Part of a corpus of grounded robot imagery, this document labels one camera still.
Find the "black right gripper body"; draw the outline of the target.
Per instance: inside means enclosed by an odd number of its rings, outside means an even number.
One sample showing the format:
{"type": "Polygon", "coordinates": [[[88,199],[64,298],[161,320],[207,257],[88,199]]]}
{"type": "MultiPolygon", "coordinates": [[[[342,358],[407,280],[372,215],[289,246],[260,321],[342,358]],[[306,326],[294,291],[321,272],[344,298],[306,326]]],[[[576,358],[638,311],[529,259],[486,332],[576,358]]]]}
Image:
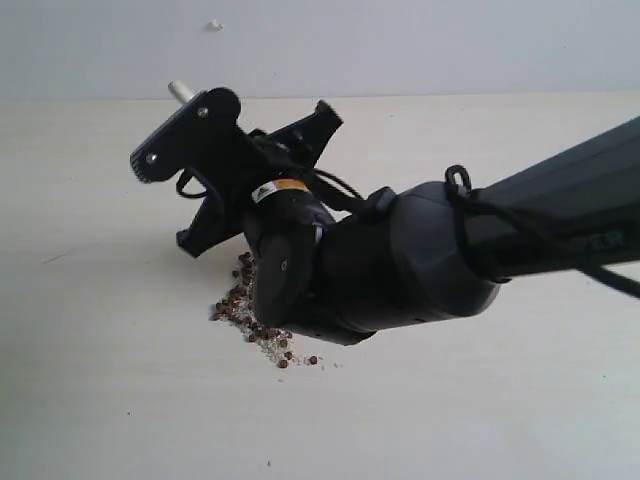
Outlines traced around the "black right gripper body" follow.
{"type": "Polygon", "coordinates": [[[197,180],[203,202],[191,224],[176,234],[178,246],[197,258],[239,235],[258,252],[262,237],[300,224],[312,232],[334,222],[325,208],[335,188],[317,179],[316,163],[343,124],[324,101],[311,114],[275,131],[231,124],[211,135],[213,144],[186,164],[176,182],[197,180]]]}

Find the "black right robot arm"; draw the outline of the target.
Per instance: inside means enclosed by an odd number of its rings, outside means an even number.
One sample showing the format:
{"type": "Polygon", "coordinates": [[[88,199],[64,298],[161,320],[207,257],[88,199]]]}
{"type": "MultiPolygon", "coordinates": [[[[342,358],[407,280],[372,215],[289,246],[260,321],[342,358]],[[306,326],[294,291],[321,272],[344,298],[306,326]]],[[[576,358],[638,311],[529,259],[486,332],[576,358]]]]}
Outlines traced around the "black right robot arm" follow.
{"type": "Polygon", "coordinates": [[[341,125],[327,103],[271,133],[237,118],[215,121],[215,158],[181,176],[202,183],[203,202],[176,240],[197,257],[243,235],[267,328],[354,345],[476,316],[511,280],[567,270],[639,294],[613,271],[639,257],[637,120],[486,188],[453,165],[440,181],[364,197],[315,166],[341,125]]]}

